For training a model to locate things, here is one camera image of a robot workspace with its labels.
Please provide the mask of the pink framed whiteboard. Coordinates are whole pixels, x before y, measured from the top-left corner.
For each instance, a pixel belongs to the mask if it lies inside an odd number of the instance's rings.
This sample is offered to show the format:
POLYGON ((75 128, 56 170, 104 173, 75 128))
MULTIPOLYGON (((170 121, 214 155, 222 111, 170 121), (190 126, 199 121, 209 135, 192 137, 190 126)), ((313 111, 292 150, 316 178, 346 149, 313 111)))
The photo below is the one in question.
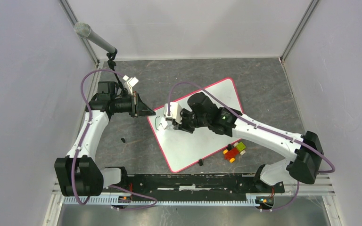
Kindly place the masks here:
MULTIPOLYGON (((232 78, 215 82, 205 87, 205 90, 227 106, 243 112, 232 78)), ((172 173, 181 172, 198 163, 199 160, 222 151, 228 144, 239 141, 238 138, 217 135, 208 128, 195 129, 192 134, 180 130, 164 129, 161 124, 164 122, 164 107, 156 108, 155 112, 155 116, 148 117, 148 123, 172 173)))

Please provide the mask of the white black marker pen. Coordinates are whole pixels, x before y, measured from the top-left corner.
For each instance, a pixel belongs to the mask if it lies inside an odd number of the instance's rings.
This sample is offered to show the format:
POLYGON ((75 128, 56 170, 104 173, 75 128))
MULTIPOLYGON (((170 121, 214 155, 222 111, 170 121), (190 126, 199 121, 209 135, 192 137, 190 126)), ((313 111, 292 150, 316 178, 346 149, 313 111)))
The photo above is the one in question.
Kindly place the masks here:
POLYGON ((166 119, 162 119, 159 123, 159 127, 162 128, 162 129, 167 129, 168 127, 168 122, 166 119))

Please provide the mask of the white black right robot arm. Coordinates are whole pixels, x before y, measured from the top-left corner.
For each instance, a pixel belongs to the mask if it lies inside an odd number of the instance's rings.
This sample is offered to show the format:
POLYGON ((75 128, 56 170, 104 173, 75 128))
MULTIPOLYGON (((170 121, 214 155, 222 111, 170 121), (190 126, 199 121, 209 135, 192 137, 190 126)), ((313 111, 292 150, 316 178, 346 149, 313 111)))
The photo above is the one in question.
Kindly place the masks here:
POLYGON ((259 167, 253 180, 257 191, 266 192, 272 185, 291 178, 314 184, 323 159, 323 149, 316 133, 307 131, 302 135, 261 124, 236 109, 225 105, 218 107, 203 92, 193 94, 187 104, 189 109, 176 102, 164 106, 164 117, 172 122, 175 130, 193 133, 197 128, 208 128, 217 135, 257 143, 284 157, 281 161, 259 167))

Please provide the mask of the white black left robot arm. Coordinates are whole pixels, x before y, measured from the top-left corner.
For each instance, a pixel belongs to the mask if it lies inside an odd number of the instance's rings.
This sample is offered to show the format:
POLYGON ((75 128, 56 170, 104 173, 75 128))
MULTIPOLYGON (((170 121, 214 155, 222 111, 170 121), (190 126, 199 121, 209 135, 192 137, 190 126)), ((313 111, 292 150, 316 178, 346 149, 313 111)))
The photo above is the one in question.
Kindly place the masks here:
POLYGON ((105 127, 115 113, 128 113, 131 117, 153 116, 155 112, 141 100, 133 87, 135 77, 125 82, 125 94, 117 93, 114 81, 98 83, 97 93, 89 101, 83 125, 76 142, 65 157, 57 158, 54 169, 61 193, 65 197, 99 196, 103 189, 112 186, 123 192, 129 187, 125 169, 109 167, 100 170, 95 163, 97 147, 105 127))

